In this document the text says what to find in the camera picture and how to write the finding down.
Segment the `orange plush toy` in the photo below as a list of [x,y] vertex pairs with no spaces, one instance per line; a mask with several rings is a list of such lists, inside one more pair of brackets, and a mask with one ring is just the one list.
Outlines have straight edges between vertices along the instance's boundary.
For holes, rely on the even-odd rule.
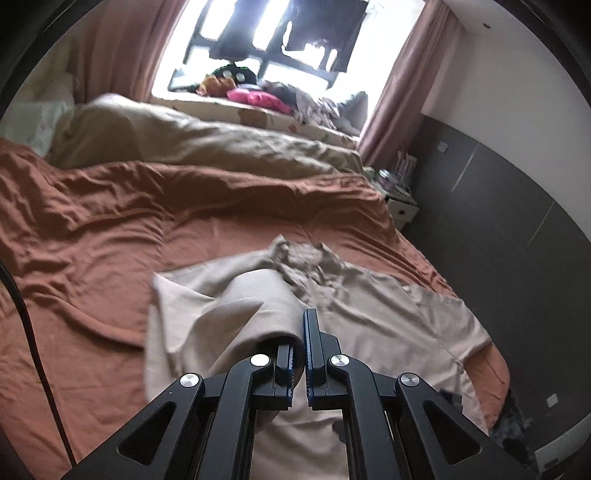
[[235,88],[236,84],[232,78],[207,75],[198,85],[197,94],[204,97],[225,98],[228,92]]

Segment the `pink curtain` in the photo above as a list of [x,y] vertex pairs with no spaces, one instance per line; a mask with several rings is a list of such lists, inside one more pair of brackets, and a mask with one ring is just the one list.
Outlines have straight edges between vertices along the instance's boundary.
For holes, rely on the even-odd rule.
[[107,93],[147,101],[186,6],[182,0],[103,1],[94,8],[78,48],[76,101]]
[[447,3],[428,1],[394,61],[386,86],[358,142],[363,165],[389,167],[408,149],[438,75],[453,57],[464,27]]

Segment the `tan duvet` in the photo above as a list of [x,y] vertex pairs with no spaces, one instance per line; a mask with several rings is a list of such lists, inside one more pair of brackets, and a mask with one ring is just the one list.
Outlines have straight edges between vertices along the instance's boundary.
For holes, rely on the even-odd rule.
[[45,160],[61,169],[140,161],[294,180],[361,174],[353,150],[280,132],[197,119],[105,94],[63,114]]

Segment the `white pillow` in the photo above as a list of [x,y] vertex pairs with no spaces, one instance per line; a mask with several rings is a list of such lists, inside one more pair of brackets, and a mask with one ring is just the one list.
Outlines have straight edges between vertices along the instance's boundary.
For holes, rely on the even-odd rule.
[[29,147],[44,157],[61,116],[71,107],[63,101],[18,102],[1,120],[1,137]]

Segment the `beige jacket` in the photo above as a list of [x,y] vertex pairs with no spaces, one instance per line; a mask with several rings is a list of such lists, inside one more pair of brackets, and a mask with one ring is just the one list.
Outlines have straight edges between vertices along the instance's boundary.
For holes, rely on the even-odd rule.
[[325,245],[284,238],[154,274],[147,398],[187,372],[224,373],[263,341],[284,336],[303,344],[308,308],[346,354],[377,373],[414,372],[437,390],[459,394],[465,416],[485,426],[466,362],[491,339],[462,300],[349,263]]

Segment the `pink right curtain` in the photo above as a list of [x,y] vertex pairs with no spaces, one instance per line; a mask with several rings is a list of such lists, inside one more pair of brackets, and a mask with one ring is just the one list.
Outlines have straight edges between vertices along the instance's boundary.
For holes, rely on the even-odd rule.
[[464,27],[447,3],[428,1],[394,61],[386,86],[358,142],[363,165],[389,167],[408,149],[438,75],[453,57]]

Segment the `pink left curtain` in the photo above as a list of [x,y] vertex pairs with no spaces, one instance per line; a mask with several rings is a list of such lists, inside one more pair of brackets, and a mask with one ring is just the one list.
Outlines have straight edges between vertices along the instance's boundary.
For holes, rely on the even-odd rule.
[[76,101],[107,93],[147,101],[186,6],[182,0],[103,1],[94,8],[78,48]]

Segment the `pink plush toy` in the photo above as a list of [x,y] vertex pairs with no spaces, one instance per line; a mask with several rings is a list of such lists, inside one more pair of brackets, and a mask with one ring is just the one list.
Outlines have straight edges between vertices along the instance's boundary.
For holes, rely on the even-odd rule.
[[228,100],[245,105],[273,110],[286,115],[291,114],[290,106],[266,91],[235,88],[226,93]]

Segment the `grey cushion on sill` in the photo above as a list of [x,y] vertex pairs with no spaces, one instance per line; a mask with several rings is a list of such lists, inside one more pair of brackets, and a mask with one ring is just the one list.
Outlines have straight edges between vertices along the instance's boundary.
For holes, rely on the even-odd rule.
[[368,118],[369,98],[360,91],[348,100],[338,104],[339,119],[335,123],[339,131],[348,135],[360,136]]

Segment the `dark hanging clothes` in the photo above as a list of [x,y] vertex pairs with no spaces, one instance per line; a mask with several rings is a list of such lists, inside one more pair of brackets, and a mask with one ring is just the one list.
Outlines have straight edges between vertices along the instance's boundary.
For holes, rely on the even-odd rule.
[[[249,57],[256,27],[269,5],[267,1],[236,2],[228,24],[209,49],[209,56],[229,61]],[[279,25],[273,27],[273,33],[283,35],[290,30],[287,42],[281,47],[286,51],[302,51],[308,44],[335,51],[337,56],[329,70],[345,73],[368,6],[367,1],[290,1],[280,13]]]

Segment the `white bedside table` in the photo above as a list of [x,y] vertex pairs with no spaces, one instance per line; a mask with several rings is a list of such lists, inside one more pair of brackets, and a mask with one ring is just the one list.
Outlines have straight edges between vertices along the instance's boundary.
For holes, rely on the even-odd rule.
[[370,183],[383,195],[398,230],[409,225],[420,211],[411,190],[416,166],[416,157],[398,151],[391,167],[370,171]]

